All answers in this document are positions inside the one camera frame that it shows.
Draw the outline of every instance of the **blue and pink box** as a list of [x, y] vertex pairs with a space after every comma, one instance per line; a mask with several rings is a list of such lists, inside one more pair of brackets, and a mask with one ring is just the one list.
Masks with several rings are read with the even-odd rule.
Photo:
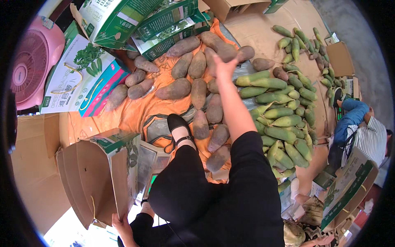
[[95, 82], [79, 108], [82, 117], [94, 117], [105, 107], [113, 89], [124, 84], [130, 71], [121, 61], [114, 60]]

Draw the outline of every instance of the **striped shirt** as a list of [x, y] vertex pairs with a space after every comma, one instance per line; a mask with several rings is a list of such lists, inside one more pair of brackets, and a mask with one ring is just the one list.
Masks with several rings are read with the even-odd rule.
[[[354, 136], [353, 147], [358, 147], [370, 160], [373, 160], [377, 166], [380, 166], [386, 154], [386, 127], [374, 117], [370, 118], [368, 125], [365, 122], [362, 122], [362, 124], [361, 128], [358, 128], [357, 125], [349, 125], [347, 138], [357, 131], [357, 134]], [[343, 152], [342, 167], [347, 164], [347, 155], [350, 153], [351, 143], [352, 139], [348, 142], [345, 152]]]

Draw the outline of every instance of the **concrete floor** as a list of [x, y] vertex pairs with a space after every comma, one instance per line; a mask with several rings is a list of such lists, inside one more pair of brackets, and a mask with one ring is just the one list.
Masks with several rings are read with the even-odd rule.
[[[331, 32], [347, 44], [359, 79], [363, 101], [375, 117], [393, 130], [393, 103], [386, 63], [378, 42], [351, 0], [311, 0]], [[376, 184], [382, 186], [389, 161], [383, 162]]]

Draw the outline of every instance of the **fan grille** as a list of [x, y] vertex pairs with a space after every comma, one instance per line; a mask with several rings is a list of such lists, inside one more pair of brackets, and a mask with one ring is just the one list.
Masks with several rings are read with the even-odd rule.
[[18, 49], [11, 90], [15, 93], [15, 101], [21, 103], [29, 99], [45, 80], [48, 67], [48, 44], [44, 35], [30, 29], [23, 37]]

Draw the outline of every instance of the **blue jeans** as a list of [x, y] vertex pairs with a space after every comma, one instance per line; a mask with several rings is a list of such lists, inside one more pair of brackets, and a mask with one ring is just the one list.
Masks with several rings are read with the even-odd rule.
[[336, 125], [334, 143], [345, 142], [347, 140], [347, 127], [349, 125], [360, 125], [363, 117], [369, 111], [367, 104], [352, 99], [343, 101], [342, 109], [348, 111], [348, 113]]

